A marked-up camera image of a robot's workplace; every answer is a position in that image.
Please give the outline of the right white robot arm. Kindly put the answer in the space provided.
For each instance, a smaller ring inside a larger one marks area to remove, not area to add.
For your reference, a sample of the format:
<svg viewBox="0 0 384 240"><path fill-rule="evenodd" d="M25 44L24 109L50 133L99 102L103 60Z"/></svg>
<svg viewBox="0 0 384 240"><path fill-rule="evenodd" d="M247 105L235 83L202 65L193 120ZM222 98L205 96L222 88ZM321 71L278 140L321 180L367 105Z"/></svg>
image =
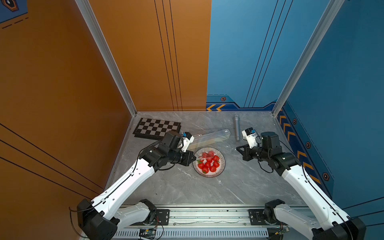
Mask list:
<svg viewBox="0 0 384 240"><path fill-rule="evenodd" d="M287 224L309 240L362 240L367 227L358 217L350 217L313 181L304 164L292 153L284 153L274 132L258 135L253 128L242 132L246 145L236 150L244 161L267 162L272 169L304 200L314 214L311 219L293 210L282 200L265 204L264 220L268 224Z"/></svg>

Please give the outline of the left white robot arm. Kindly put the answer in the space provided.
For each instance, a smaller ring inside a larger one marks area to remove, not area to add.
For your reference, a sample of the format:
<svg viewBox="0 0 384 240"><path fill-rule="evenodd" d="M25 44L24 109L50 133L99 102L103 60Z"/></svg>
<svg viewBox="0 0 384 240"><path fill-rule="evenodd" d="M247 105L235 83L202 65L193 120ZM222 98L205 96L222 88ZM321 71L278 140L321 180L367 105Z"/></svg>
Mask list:
<svg viewBox="0 0 384 240"><path fill-rule="evenodd" d="M162 140L140 150L137 160L114 184L91 201L82 200L76 210L79 237L88 240L110 240L116 232L137 223L151 225L156 222L156 206L144 199L137 204L121 208L127 198L148 178L168 163L189 166L196 160L189 145L194 136L170 131Z"/></svg>

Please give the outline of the cream plastic wrap dispenser box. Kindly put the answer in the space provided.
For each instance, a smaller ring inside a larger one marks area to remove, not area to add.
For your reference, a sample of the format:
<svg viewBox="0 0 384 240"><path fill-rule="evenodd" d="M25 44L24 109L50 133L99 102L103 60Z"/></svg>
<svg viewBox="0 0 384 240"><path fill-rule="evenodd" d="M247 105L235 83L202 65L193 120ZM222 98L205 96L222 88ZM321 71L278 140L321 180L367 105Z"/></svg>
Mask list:
<svg viewBox="0 0 384 240"><path fill-rule="evenodd" d="M208 145L226 141L230 138L231 132L228 129L194 136L194 141L189 145L187 150L193 151L195 149L200 149Z"/></svg>

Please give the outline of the patterned plate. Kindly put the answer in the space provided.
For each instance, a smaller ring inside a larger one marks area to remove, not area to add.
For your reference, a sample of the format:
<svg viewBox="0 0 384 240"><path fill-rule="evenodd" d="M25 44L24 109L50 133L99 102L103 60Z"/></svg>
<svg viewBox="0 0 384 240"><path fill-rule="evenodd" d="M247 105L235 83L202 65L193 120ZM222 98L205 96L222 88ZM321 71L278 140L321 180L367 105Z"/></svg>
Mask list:
<svg viewBox="0 0 384 240"><path fill-rule="evenodd" d="M204 147L195 153L196 161L193 162L195 171L206 178L219 176L225 169L224 155L217 149Z"/></svg>

